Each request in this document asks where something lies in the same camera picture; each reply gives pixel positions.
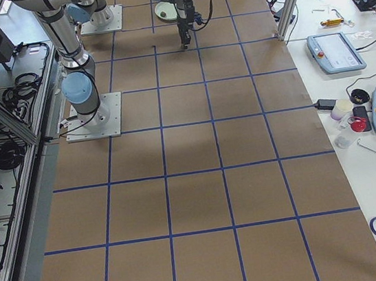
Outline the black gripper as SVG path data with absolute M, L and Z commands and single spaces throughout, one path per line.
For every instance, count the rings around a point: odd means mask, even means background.
M 191 42 L 189 31 L 193 29 L 194 23 L 203 25 L 201 15 L 196 11 L 193 0 L 175 0 L 177 10 L 177 26 L 180 35 L 181 48 L 187 49 Z

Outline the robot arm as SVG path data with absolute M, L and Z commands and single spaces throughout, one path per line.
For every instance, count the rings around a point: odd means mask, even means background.
M 190 33 L 194 30 L 194 24 L 203 29 L 208 21 L 204 21 L 196 11 L 193 0 L 156 0 L 160 5 L 169 5 L 170 14 L 162 15 L 163 19 L 174 19 L 183 49 L 187 49 L 190 44 Z M 106 0 L 84 0 L 69 3 L 66 5 L 66 12 L 74 24 L 81 28 L 92 29 L 94 34 L 100 31 L 111 29 L 111 24 L 115 21 L 114 12 L 120 10 L 121 6 L 108 6 Z
M 66 5 L 83 8 L 83 2 L 91 1 L 93 14 L 106 7 L 106 0 L 11 0 L 20 8 L 33 12 L 45 33 L 60 54 L 66 70 L 62 91 L 77 112 L 82 127 L 98 129 L 109 120 L 109 110 L 102 104 L 95 84 L 95 62 L 76 36 L 73 25 L 65 12 Z

